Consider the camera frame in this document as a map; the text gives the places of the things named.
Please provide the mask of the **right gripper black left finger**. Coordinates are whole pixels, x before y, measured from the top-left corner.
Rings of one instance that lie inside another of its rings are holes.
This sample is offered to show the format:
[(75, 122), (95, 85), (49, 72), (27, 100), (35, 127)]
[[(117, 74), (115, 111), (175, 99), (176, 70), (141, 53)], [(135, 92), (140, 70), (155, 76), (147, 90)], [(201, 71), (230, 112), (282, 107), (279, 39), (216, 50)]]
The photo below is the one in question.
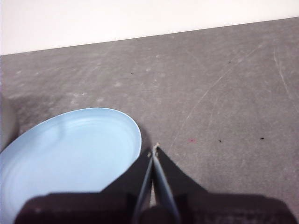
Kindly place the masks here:
[(151, 173), (151, 152), (143, 152), (100, 192), (52, 193), (26, 201), (17, 224), (131, 223), (139, 212)]

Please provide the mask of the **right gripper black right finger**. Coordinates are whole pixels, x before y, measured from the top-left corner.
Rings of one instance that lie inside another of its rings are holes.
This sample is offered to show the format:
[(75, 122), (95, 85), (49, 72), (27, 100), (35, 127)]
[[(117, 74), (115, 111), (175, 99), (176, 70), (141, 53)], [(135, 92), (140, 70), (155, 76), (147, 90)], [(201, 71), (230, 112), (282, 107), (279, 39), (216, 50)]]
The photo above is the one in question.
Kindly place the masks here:
[(213, 193), (186, 175), (154, 146), (156, 170), (166, 196), (183, 224), (293, 224), (295, 216), (281, 200), (256, 194)]

